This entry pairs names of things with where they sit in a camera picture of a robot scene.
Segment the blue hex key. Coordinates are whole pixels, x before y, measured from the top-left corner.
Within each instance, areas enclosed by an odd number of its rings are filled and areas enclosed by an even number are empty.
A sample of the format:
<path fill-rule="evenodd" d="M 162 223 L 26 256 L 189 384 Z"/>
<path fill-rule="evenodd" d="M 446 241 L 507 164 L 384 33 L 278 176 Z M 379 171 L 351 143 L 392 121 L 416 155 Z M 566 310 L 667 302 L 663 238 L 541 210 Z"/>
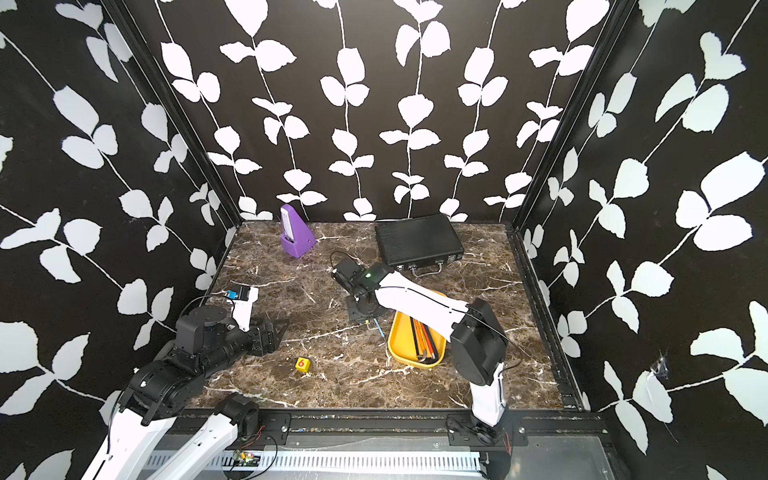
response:
<path fill-rule="evenodd" d="M 376 327 L 376 330 L 377 330 L 377 331 L 378 331 L 378 333 L 381 335 L 381 337 L 382 337 L 382 338 L 384 338 L 384 339 L 386 339 L 386 336 L 385 336 L 385 334 L 384 334 L 384 332 L 383 332 L 383 329 L 381 328 L 381 325 L 380 325 L 379 321 L 378 321 L 377 319 L 374 319 L 374 320 L 373 320 L 373 323 L 374 323 L 374 325 L 375 325 L 375 327 Z"/>

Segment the yellow plastic storage box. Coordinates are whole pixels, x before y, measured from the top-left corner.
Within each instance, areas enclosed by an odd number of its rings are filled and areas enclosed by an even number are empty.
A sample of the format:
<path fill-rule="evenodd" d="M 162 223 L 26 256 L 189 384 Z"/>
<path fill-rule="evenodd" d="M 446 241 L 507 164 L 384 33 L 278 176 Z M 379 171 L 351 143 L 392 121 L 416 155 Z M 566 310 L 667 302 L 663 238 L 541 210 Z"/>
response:
<path fill-rule="evenodd" d="M 387 340 L 388 351 L 401 363 L 415 368 L 432 369 L 442 362 L 446 352 L 447 341 L 444 337 L 438 334 L 435 329 L 432 329 L 421 322 L 430 329 L 431 337 L 437 349 L 438 360 L 432 365 L 419 363 L 416 358 L 415 345 L 411 332 L 411 318 L 412 317 L 403 314 L 402 312 L 395 313 Z"/>

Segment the large black hex key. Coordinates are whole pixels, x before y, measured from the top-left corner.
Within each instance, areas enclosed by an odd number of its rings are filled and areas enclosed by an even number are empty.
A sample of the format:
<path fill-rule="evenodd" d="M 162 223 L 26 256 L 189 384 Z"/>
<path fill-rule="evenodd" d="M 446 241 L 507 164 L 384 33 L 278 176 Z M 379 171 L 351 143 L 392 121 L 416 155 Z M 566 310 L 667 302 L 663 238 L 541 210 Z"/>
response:
<path fill-rule="evenodd" d="M 437 362 L 438 355 L 430 329 L 416 319 L 410 319 L 411 332 L 415 345 L 416 358 L 419 363 L 432 365 Z"/>

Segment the red hex key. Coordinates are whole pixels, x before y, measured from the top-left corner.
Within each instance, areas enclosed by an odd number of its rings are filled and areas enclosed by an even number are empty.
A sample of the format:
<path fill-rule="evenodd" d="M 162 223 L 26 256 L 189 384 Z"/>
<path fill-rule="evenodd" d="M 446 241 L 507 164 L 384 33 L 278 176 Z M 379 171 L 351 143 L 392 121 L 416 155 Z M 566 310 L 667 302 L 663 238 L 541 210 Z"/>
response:
<path fill-rule="evenodd" d="M 422 363 L 429 363 L 433 360 L 433 352 L 426 336 L 424 325 L 418 320 L 414 320 L 413 326 L 416 334 L 418 358 Z"/>

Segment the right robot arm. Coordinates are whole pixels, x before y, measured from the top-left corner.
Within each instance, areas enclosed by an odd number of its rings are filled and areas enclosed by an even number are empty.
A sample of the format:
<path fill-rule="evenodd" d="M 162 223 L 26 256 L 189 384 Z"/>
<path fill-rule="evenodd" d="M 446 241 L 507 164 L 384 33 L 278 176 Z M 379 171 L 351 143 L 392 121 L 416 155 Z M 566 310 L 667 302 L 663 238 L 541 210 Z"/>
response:
<path fill-rule="evenodd" d="M 475 422 L 488 428 L 500 422 L 506 410 L 503 371 L 509 339 L 488 302 L 442 296 L 380 262 L 366 267 L 346 258 L 331 272 L 354 299 L 405 314 L 442 336 L 456 371 L 470 383 Z"/>

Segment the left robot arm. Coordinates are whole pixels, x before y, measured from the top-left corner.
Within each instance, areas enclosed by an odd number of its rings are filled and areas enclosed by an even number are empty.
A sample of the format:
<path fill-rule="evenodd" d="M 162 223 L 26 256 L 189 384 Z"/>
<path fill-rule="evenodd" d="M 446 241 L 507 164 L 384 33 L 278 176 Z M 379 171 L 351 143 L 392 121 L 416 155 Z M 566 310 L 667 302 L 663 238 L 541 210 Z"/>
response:
<path fill-rule="evenodd" d="M 87 479 L 135 479 L 162 437 L 206 382 L 243 356 L 275 352 L 290 325 L 236 318 L 203 305 L 181 316 L 176 337 L 140 368 L 121 392 L 106 438 L 87 468 Z M 193 479 L 227 447 L 252 446 L 270 437 L 258 405 L 234 392 L 220 401 L 203 426 L 154 473 L 155 479 Z"/>

